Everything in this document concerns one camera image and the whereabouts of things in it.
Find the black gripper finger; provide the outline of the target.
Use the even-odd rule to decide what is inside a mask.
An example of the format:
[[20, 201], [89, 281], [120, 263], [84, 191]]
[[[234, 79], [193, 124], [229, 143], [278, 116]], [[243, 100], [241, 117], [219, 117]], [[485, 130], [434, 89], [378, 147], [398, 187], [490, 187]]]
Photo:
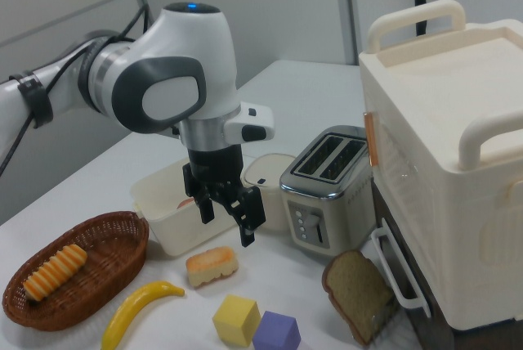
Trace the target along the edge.
[[203, 224], [208, 224], [215, 218], [212, 200], [208, 195], [205, 195], [199, 200], [199, 211]]
[[248, 247], [250, 244], [254, 242], [255, 230], [256, 226], [250, 222], [241, 222], [239, 224], [240, 241], [243, 247]]

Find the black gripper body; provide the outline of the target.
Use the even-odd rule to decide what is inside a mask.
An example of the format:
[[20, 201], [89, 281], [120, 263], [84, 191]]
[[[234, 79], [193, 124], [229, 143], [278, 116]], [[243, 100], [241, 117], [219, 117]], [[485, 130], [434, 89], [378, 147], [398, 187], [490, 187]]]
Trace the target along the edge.
[[241, 146], [220, 150], [189, 150], [189, 163], [183, 166], [186, 194], [199, 200], [208, 195], [232, 216], [237, 225], [250, 222], [256, 229], [266, 221], [262, 195], [258, 187], [245, 186], [241, 181], [244, 167]]

